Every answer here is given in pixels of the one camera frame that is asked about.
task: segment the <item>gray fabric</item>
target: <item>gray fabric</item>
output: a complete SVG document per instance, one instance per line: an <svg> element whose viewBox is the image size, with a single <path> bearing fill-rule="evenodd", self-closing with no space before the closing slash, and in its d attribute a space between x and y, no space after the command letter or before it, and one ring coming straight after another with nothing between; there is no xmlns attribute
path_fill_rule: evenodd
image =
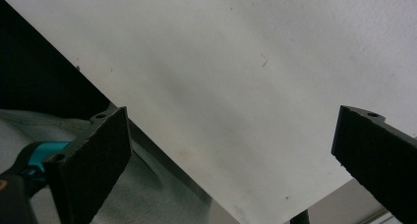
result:
<svg viewBox="0 0 417 224"><path fill-rule="evenodd" d="M30 142L73 140L88 126L88 121L0 110L0 172L9 168L20 150ZM188 181L172 174L135 141L132 147L134 154L126 170L92 223L209 222L211 199L203 190L190 189ZM31 203L39 223L59 223L49 189L36 194Z"/></svg>

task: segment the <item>scratch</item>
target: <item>scratch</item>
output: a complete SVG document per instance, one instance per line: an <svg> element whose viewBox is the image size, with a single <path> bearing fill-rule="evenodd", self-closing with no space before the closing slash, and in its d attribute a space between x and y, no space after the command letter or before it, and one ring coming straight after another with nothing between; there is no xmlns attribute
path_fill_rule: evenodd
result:
<svg viewBox="0 0 417 224"><path fill-rule="evenodd" d="M264 56L264 54L261 54L261 56L264 57L264 59L266 59L266 61L262 64L262 67L264 67L268 63L268 59Z"/></svg>

